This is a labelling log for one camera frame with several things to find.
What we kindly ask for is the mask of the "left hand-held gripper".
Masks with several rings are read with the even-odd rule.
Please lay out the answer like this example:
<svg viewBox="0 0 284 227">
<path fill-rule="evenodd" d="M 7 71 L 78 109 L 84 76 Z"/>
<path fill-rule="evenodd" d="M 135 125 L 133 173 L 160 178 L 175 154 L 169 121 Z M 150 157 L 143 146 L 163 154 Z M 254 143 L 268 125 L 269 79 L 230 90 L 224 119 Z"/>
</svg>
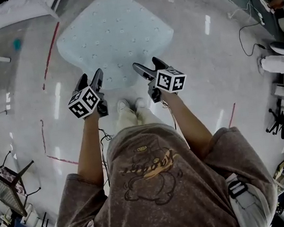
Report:
<svg viewBox="0 0 284 227">
<path fill-rule="evenodd" d="M 104 94 L 100 93 L 103 84 L 103 71 L 98 68 L 95 72 L 91 86 L 88 86 L 88 76 L 83 74 L 76 87 L 75 93 L 68 103 L 68 109 L 77 118 L 87 118 L 94 111 L 98 112 L 100 117 L 108 116 L 108 103 L 104 99 Z"/>
</svg>

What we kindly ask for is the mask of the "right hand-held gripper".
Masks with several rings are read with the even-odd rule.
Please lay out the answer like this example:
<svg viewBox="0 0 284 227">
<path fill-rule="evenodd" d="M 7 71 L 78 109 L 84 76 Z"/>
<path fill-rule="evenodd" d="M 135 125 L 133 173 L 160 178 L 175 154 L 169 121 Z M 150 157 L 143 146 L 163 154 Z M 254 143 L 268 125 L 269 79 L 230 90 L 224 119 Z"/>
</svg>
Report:
<svg viewBox="0 0 284 227">
<path fill-rule="evenodd" d="M 139 63 L 133 63 L 133 69 L 142 78 L 151 80 L 148 84 L 148 94 L 154 103 L 161 102 L 162 92 L 178 93 L 184 89 L 187 75 L 167 65 L 157 57 L 152 58 L 155 70 L 150 70 Z"/>
</svg>

